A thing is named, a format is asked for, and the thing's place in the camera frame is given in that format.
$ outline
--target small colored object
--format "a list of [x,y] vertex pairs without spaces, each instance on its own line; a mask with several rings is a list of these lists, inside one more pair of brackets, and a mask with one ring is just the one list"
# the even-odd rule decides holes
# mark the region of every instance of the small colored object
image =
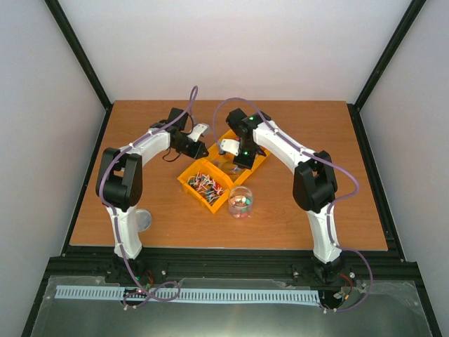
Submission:
[[228,209],[238,219],[250,217],[253,208],[253,193],[245,186],[236,186],[229,193]]

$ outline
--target wooden table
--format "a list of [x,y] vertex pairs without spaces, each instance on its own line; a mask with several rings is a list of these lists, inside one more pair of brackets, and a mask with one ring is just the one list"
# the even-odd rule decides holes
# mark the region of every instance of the wooden table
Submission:
[[[333,162],[351,172],[360,182],[361,191],[335,208],[338,239],[343,246],[364,250],[387,250],[382,226],[358,149],[356,136],[345,102],[334,101],[260,101],[261,110],[299,143],[330,153]],[[219,101],[197,101],[196,120],[212,123]],[[106,147],[121,147],[137,139],[171,107],[186,107],[185,101],[116,101],[100,154],[70,241],[71,245],[113,246],[112,225],[97,195],[95,182],[100,158]],[[243,103],[225,105],[217,118],[217,134],[227,130],[229,111]],[[204,138],[209,147],[213,136]],[[245,182],[254,194],[251,218],[237,220],[226,206],[213,215],[199,206],[193,196],[182,191],[176,180],[192,159],[181,156],[168,163],[162,154],[151,160],[143,173],[144,192],[138,204],[153,216],[151,227],[140,233],[144,246],[201,247],[242,249],[312,249],[313,241],[305,212],[293,200],[293,175],[275,156],[270,156]],[[336,172],[337,196],[352,192],[354,184]]]

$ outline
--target orange plastic tray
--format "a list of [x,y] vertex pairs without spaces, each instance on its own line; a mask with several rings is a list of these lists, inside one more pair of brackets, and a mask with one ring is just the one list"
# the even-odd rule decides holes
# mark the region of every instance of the orange plastic tray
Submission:
[[[234,139],[235,137],[236,134],[233,132],[233,130],[229,130],[220,138],[220,140],[224,138]],[[212,213],[215,214],[221,207],[221,205],[223,205],[227,201],[229,192],[232,190],[232,188],[242,185],[243,182],[248,179],[248,177],[270,155],[270,151],[264,149],[267,156],[256,156],[253,164],[253,169],[243,170],[243,172],[240,173],[235,181],[232,181],[232,179],[225,172],[220,170],[216,165],[212,164],[213,161],[220,157],[220,155],[218,154],[217,144],[214,143],[211,147],[209,147],[208,151],[209,155],[206,158],[194,161],[194,163],[190,165],[184,172],[182,172],[180,176],[177,177],[177,179],[181,182],[184,192],[193,195],[196,199],[199,200],[202,207],[207,207]],[[226,189],[226,192],[220,198],[218,198],[212,206],[196,190],[190,187],[188,183],[189,178],[195,176],[198,172],[208,174],[211,178],[215,179],[215,181],[217,181],[217,183],[219,183],[224,189]]]

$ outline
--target purple cable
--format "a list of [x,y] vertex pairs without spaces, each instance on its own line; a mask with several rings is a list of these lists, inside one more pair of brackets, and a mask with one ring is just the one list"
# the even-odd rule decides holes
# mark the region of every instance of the purple cable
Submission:
[[[165,130],[166,128],[168,128],[170,126],[172,126],[174,123],[176,123],[178,120],[180,120],[182,118],[182,116],[184,116],[184,114],[186,114],[187,112],[192,112],[192,106],[193,106],[193,104],[194,104],[194,102],[196,100],[196,95],[197,94],[198,94],[198,86],[194,86],[192,91],[190,92],[190,99],[189,99],[189,104],[188,104],[187,108],[178,117],[176,117],[170,123],[167,123],[166,125],[162,126],[161,128],[158,128],[155,131],[152,131],[151,133],[147,132],[146,134],[144,134],[143,136],[141,136],[137,140],[135,140],[134,143],[132,143],[131,145],[129,145],[128,147],[126,147],[122,151],[120,151],[120,153],[111,161],[109,166],[106,168],[105,174],[103,175],[103,177],[102,177],[102,179],[100,181],[100,188],[98,190],[98,195],[100,196],[101,202],[112,210],[112,214],[114,216],[115,236],[116,236],[116,239],[117,239],[117,244],[120,247],[121,255],[123,256],[123,261],[125,263],[126,269],[128,270],[129,275],[131,276],[131,279],[133,279],[134,283],[139,287],[139,289],[145,295],[147,295],[147,297],[145,298],[145,300],[143,302],[141,302],[139,305],[135,305],[134,306],[135,308],[138,308],[141,305],[144,305],[146,302],[149,301],[150,298],[153,298],[154,300],[158,300],[158,301],[161,301],[161,302],[169,302],[171,300],[174,300],[177,297],[179,297],[180,292],[181,292],[181,287],[180,287],[180,285],[177,282],[169,281],[169,282],[165,282],[165,283],[161,284],[160,286],[155,288],[152,292],[148,292],[146,290],[146,288],[144,288],[139,283],[139,281],[135,278],[135,275],[134,275],[134,273],[131,270],[131,267],[129,265],[128,258],[126,257],[126,252],[125,252],[125,248],[123,247],[123,242],[121,242],[120,232],[119,232],[119,220],[117,218],[117,209],[112,204],[107,202],[105,200],[104,196],[103,196],[103,191],[104,191],[104,188],[105,188],[106,179],[109,176],[109,174],[111,173],[111,170],[114,167],[115,163],[117,163],[120,160],[120,158],[122,158],[122,156],[125,155],[125,153],[127,153],[127,151],[129,151],[129,150],[133,149],[134,147],[138,146],[141,142],[146,140],[148,137],[151,137],[152,135],[156,135],[157,133]],[[161,287],[163,287],[165,285],[169,285],[169,284],[172,284],[172,285],[176,286],[177,289],[178,289],[177,293],[172,298],[159,298],[159,297],[157,297],[155,295],[155,293]]]
[[[216,133],[216,131],[215,131],[215,120],[216,120],[216,116],[217,116],[217,114],[218,114],[218,111],[220,110],[220,108],[221,108],[223,105],[225,105],[225,104],[228,103],[228,102],[233,102],[233,101],[245,102],[245,103],[249,104],[249,105],[250,105],[250,106],[251,106],[251,107],[252,107],[252,108],[259,114],[260,118],[262,118],[263,122],[269,127],[269,129],[272,130],[272,131],[274,131],[274,132],[276,132],[276,131],[274,130],[274,127],[267,121],[267,119],[264,117],[263,113],[261,113],[260,109],[257,107],[256,104],[254,104],[253,102],[251,102],[251,101],[249,101],[249,100],[246,100],[246,99],[244,99],[244,98],[240,98],[240,97],[228,98],[227,100],[222,101],[222,102],[217,106],[217,108],[215,109],[214,114],[213,114],[213,120],[212,120],[213,136],[214,136],[215,142],[217,143],[217,146],[218,146],[218,149],[219,149],[219,150],[220,150],[220,144],[219,144],[219,142],[218,142],[217,133]],[[338,197],[338,198],[336,198],[334,201],[332,201],[332,202],[329,204],[328,209],[327,209],[327,213],[328,213],[328,214],[330,214],[330,212],[332,211],[332,208],[334,207],[334,205],[335,205],[337,202],[342,201],[342,200],[345,200],[345,199],[348,199],[348,198],[350,198],[350,197],[353,197],[354,195],[356,195],[356,194],[358,193],[358,191],[360,190],[360,185],[359,185],[357,179],[355,179],[355,177],[354,177],[352,174],[350,174],[350,172],[346,171],[346,170],[345,170],[344,168],[342,168],[341,166],[338,166],[338,165],[336,165],[336,164],[334,164],[334,163],[332,163],[332,162],[330,162],[330,161],[327,161],[327,160],[322,159],[322,158],[318,158],[317,156],[314,156],[313,154],[310,154],[310,153],[308,153],[308,152],[305,152],[304,149],[298,147],[295,143],[293,143],[292,141],[290,141],[290,140],[289,140],[287,137],[285,137],[284,135],[282,135],[282,134],[280,134],[280,133],[276,133],[276,134],[277,134],[277,136],[279,136],[282,140],[284,140],[287,144],[289,144],[291,147],[293,147],[295,150],[297,150],[298,152],[302,153],[304,156],[309,157],[310,159],[313,159],[313,160],[315,160],[315,161],[319,161],[319,162],[322,163],[322,164],[328,165],[328,166],[330,166],[330,167],[333,167],[334,169],[337,169],[338,171],[343,172],[343,173],[344,173],[346,176],[348,176],[348,177],[353,181],[353,183],[355,184],[356,189],[355,189],[352,193],[349,193],[349,194],[343,195],[343,196],[341,196],[341,197]],[[369,275],[370,275],[370,285],[372,286],[372,285],[373,285],[373,271],[371,270],[371,266],[370,266],[370,264],[368,263],[368,261],[366,260],[365,256],[363,256],[363,254],[362,254],[360,251],[357,251],[356,249],[346,248],[346,247],[341,247],[340,245],[338,245],[338,244],[335,243],[335,240],[334,240],[333,237],[332,237],[332,232],[330,231],[330,216],[326,216],[326,225],[327,225],[327,228],[328,228],[328,235],[329,235],[329,240],[330,240],[330,243],[331,243],[331,244],[335,244],[335,246],[336,246],[337,248],[341,249],[342,251],[352,251],[353,253],[356,253],[357,255],[360,256],[360,258],[362,259],[362,261],[365,263],[366,268],[368,269],[368,273],[369,273]],[[359,302],[357,302],[356,304],[354,304],[354,305],[351,306],[350,308],[338,310],[338,312],[347,312],[347,311],[350,311],[350,310],[352,310],[352,309],[358,307],[360,304],[362,304],[362,303],[366,300],[366,298],[368,297],[368,295],[370,294],[370,292],[371,292],[371,286],[368,288],[368,290],[367,290],[367,292],[366,292],[366,295],[365,295]]]

